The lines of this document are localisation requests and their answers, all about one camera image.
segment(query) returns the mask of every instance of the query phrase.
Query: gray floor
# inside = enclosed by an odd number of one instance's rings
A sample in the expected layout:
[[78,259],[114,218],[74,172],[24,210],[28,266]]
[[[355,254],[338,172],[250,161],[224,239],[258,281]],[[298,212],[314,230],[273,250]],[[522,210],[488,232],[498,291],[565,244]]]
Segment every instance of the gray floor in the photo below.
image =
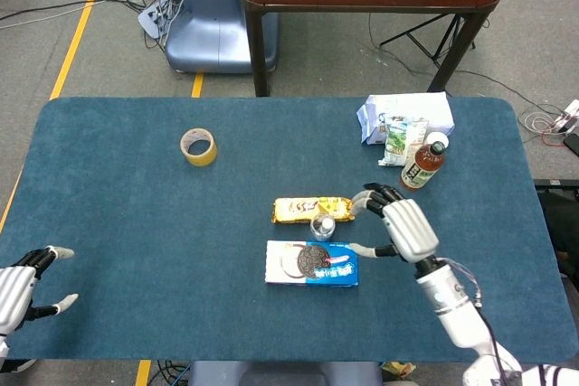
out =
[[[0,14],[75,0],[0,0]],[[34,122],[48,99],[81,13],[49,22],[0,31],[0,211],[4,209],[22,167]],[[28,14],[21,19],[44,16]],[[377,41],[400,32],[424,17],[372,16]],[[578,97],[579,0],[503,0],[490,26],[477,38],[464,70],[488,74],[535,102],[565,107]],[[446,23],[419,32],[433,48]],[[389,50],[414,70],[433,67],[408,40]],[[159,50],[143,45],[136,16],[121,5],[93,8],[62,96],[191,95],[193,75],[169,68]],[[367,14],[286,14],[282,16],[281,58],[272,75],[276,96],[365,96],[369,93],[425,90],[430,76],[410,74],[398,61],[372,48]],[[487,95],[510,102],[517,113],[529,104],[488,80],[457,73],[448,86],[455,96]],[[208,75],[203,98],[251,97],[250,76]],[[522,132],[527,140],[531,136]],[[525,144],[535,178],[579,179],[579,160],[566,148],[540,140]],[[570,291],[572,303],[579,306]],[[571,363],[579,367],[579,360]],[[29,372],[0,376],[0,386],[134,384],[137,362],[39,362]],[[414,378],[423,385],[460,384],[462,364],[422,364]]]

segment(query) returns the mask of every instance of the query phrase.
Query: white robotic hand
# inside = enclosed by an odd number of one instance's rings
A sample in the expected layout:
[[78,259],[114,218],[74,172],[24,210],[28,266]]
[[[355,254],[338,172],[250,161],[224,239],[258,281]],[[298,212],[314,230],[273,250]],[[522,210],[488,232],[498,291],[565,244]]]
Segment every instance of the white robotic hand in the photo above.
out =
[[[539,365],[527,372],[495,339],[489,322],[480,312],[482,294],[474,276],[450,259],[438,259],[436,234],[415,201],[385,184],[365,184],[354,202],[353,214],[363,209],[377,214],[392,239],[392,246],[368,248],[356,243],[350,247],[358,255],[377,258],[400,255],[416,267],[416,281],[452,342],[470,348],[479,358],[462,376],[465,386],[577,386],[579,372],[550,365]],[[451,265],[467,274],[477,285],[473,305]]]
[[79,297],[78,294],[69,294],[53,305],[32,306],[33,291],[43,272],[55,259],[72,256],[74,251],[71,249],[47,246],[28,252],[10,267],[0,268],[0,367],[8,355],[5,338],[9,334],[22,327],[24,321],[66,311]]

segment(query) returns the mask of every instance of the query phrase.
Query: tape roll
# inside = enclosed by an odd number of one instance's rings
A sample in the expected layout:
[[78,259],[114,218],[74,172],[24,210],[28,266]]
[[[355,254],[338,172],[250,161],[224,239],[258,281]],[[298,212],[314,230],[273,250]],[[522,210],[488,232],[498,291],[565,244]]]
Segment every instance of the tape roll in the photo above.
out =
[[[190,154],[189,147],[200,140],[209,142],[207,150],[202,154]],[[180,147],[181,152],[191,165],[207,166],[213,163],[217,157],[217,146],[215,145],[214,137],[204,128],[193,128],[187,131],[183,137],[181,137]]]

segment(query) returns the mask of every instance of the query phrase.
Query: packaging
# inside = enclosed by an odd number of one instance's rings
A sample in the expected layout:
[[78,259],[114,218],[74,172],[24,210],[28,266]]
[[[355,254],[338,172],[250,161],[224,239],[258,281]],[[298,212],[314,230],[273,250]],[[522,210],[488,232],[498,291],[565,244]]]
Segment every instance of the packaging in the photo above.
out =
[[321,212],[335,221],[352,221],[352,201],[347,198],[278,198],[273,203],[271,223],[309,223]]
[[362,142],[368,145],[385,142],[387,120],[392,117],[428,119],[426,134],[440,131],[449,135],[454,129],[446,92],[371,95],[356,114],[362,128]]
[[393,117],[386,120],[386,140],[384,158],[378,160],[380,166],[404,166],[422,146],[427,119]]
[[347,243],[269,240],[265,281],[355,287],[358,285],[357,255]]

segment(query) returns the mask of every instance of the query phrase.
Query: white cable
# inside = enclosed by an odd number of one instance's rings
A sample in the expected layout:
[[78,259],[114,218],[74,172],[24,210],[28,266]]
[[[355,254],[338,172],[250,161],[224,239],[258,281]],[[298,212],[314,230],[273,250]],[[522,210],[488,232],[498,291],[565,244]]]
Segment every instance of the white cable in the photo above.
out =
[[474,286],[477,289],[477,292],[476,292],[475,297],[474,297],[474,306],[478,307],[478,308],[482,307],[482,289],[480,288],[479,282],[478,282],[477,278],[474,276],[474,273],[472,273],[466,266],[463,266],[462,264],[455,261],[454,259],[444,258],[444,257],[438,257],[437,259],[442,260],[442,261],[448,263],[451,267],[457,269],[460,273],[462,273],[464,276],[466,276],[470,282],[472,282],[474,284]]
[[525,130],[536,135],[557,137],[565,134],[557,131],[555,119],[545,112],[527,113],[525,111],[519,115],[518,119]]
[[177,18],[177,16],[181,12],[181,7],[183,6],[184,1],[185,0],[181,0],[181,2],[179,2],[179,7],[177,8],[177,12],[175,13],[175,15],[173,15],[173,18],[171,19],[168,27],[166,28],[165,42],[163,42],[163,38],[160,39],[161,43],[163,43],[163,47],[166,46],[166,41],[169,39],[169,32],[171,32],[171,24],[173,24],[173,21]]
[[92,6],[101,5],[101,4],[104,4],[105,2],[106,2],[105,0],[102,0],[102,1],[100,1],[100,2],[95,2],[94,4],[85,5],[85,6],[81,6],[80,8],[71,9],[70,11],[66,11],[66,12],[64,12],[64,13],[60,13],[60,14],[57,14],[57,15],[50,15],[50,16],[48,16],[48,17],[37,18],[37,19],[35,19],[35,20],[29,20],[29,21],[27,21],[27,22],[20,22],[20,23],[8,24],[8,25],[6,25],[6,26],[0,27],[0,31],[3,31],[4,29],[10,29],[11,27],[23,26],[23,25],[25,25],[25,24],[38,23],[38,22],[44,22],[44,21],[46,21],[46,20],[52,20],[53,18],[62,17],[63,15],[66,15],[66,14],[76,13],[77,11],[81,11],[81,10],[83,10],[83,9],[85,9],[85,8],[90,8],[90,7],[92,7]]

